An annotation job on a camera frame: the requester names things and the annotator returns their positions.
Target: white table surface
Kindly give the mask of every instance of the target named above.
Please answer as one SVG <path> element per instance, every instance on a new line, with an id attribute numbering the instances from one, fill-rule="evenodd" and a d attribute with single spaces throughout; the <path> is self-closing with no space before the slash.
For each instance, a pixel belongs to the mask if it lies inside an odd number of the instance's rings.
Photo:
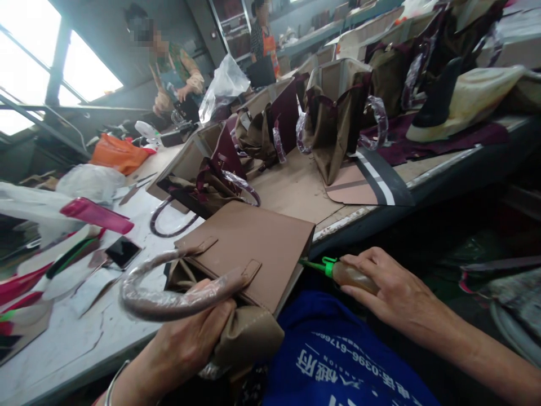
<path id="1" fill-rule="evenodd" d="M 165 250 L 173 249 L 180 236 L 162 239 L 149 232 L 152 211 L 160 202 L 140 189 L 125 205 L 115 211 L 131 218 L 135 227 L 126 236 L 144 250 L 133 265 Z M 186 224 L 193 214 L 184 215 L 165 208 L 158 218 L 158 229 L 167 232 Z M 186 231 L 196 228 L 199 219 Z M 101 246 L 107 247 L 120 237 L 107 231 Z M 74 286 L 92 271 L 90 256 L 72 265 L 54 278 L 44 296 L 56 296 Z M 161 266 L 143 282 L 143 286 L 163 290 L 165 276 Z M 77 319 L 70 307 L 70 297 L 58 299 L 54 305 L 48 329 L 0 368 L 0 404 L 21 405 L 60 387 L 70 379 L 95 367 L 102 360 L 114 357 L 126 347 L 148 339 L 160 327 L 128 317 L 118 303 L 119 282 L 101 297 L 92 308 Z"/>

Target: plastic bottle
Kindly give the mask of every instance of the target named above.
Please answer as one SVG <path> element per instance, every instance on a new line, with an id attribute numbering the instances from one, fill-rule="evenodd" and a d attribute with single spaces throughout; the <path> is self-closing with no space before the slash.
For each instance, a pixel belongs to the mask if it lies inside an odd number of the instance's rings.
<path id="1" fill-rule="evenodd" d="M 161 134 L 150 124 L 144 121 L 138 121 L 135 123 L 135 129 L 141 133 L 141 135 L 147 139 L 150 145 L 160 145 Z"/>
<path id="2" fill-rule="evenodd" d="M 332 278 L 340 286 L 349 285 L 364 289 L 365 291 L 376 295 L 379 292 L 379 287 L 376 283 L 364 273 L 351 265 L 346 265 L 342 261 L 324 257 L 323 264 L 316 264 L 301 259 L 302 265 L 323 271 L 325 275 Z"/>

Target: worker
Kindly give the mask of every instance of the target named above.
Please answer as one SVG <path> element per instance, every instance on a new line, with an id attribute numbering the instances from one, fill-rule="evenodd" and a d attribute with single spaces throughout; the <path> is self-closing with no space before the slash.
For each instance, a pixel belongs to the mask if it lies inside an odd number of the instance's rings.
<path id="1" fill-rule="evenodd" d="M 124 9 L 124 19 L 132 39 L 150 49 L 150 70 L 158 87 L 154 113 L 173 110 L 173 102 L 187 98 L 200 106 L 203 101 L 205 80 L 196 62 L 178 44 L 165 41 L 147 12 L 132 3 Z"/>
<path id="2" fill-rule="evenodd" d="M 461 319 L 384 250 L 371 248 L 341 260 L 380 288 L 377 295 L 352 286 L 342 286 L 342 291 L 382 322 L 454 364 L 508 404 L 541 405 L 539 369 Z M 156 405 L 197 374 L 234 308 L 230 299 L 164 324 L 110 386 L 111 404 Z M 334 296 L 304 290 L 283 310 L 279 322 L 285 338 L 269 363 L 267 382 L 243 397 L 254 399 L 257 389 L 263 392 L 252 404 L 429 406 L 447 401 L 436 399 L 413 369 Z M 104 398 L 96 404 L 103 405 Z"/>
<path id="3" fill-rule="evenodd" d="M 268 0 L 254 0 L 252 3 L 252 15 L 255 17 L 252 33 L 250 34 L 250 52 L 252 62 L 257 62 L 270 55 L 274 67 L 274 75 L 280 78 L 280 65 L 276 55 L 276 41 L 269 25 L 269 2 Z"/>

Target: person's right hand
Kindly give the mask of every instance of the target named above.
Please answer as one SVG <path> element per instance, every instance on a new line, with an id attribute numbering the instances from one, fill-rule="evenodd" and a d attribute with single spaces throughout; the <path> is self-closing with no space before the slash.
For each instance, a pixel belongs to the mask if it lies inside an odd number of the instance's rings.
<path id="1" fill-rule="evenodd" d="M 465 321 L 383 249 L 374 247 L 340 260 L 372 278 L 380 288 L 377 295 L 353 286 L 342 286 L 342 291 L 417 344 L 432 351 L 445 350 L 462 333 Z"/>
<path id="2" fill-rule="evenodd" d="M 158 107 L 158 105 L 154 105 L 154 107 L 152 108 L 152 111 L 154 112 L 154 114 L 158 117 L 161 117 L 162 116 L 162 111 L 161 109 Z"/>

